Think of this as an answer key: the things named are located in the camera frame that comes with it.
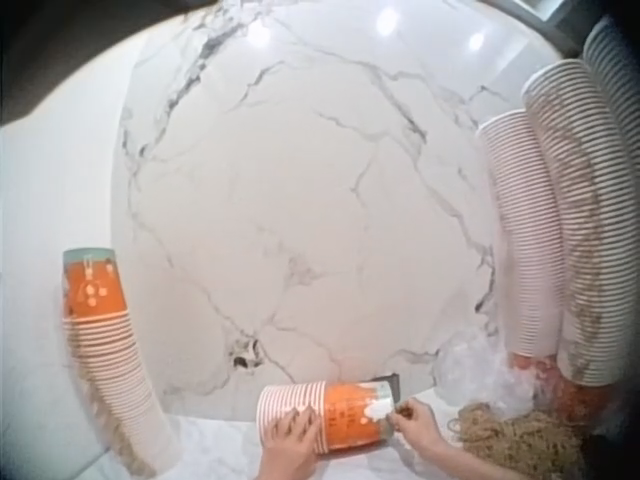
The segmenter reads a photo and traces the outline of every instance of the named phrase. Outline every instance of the white wall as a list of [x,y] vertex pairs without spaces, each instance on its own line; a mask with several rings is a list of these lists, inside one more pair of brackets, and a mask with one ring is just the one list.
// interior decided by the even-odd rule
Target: white wall
[[72,478],[104,449],[65,351],[61,255],[111,243],[114,142],[143,41],[101,55],[2,131],[2,463],[15,478]]

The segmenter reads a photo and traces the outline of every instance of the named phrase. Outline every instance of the plastic bag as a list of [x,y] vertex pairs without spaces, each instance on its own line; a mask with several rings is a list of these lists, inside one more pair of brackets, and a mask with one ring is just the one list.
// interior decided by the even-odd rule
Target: plastic bag
[[533,410],[535,374],[510,369],[498,337],[481,328],[454,335],[439,350],[435,393],[451,406],[486,402],[502,419]]

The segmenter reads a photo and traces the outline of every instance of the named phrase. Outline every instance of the hand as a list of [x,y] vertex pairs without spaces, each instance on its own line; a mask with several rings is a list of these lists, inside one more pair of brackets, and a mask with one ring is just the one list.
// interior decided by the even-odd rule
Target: hand
[[440,433],[433,409],[415,398],[410,398],[390,413],[389,421],[425,460],[431,460],[449,445]]
[[322,418],[311,407],[291,410],[265,432],[264,451],[256,480],[307,480],[316,467],[313,446]]

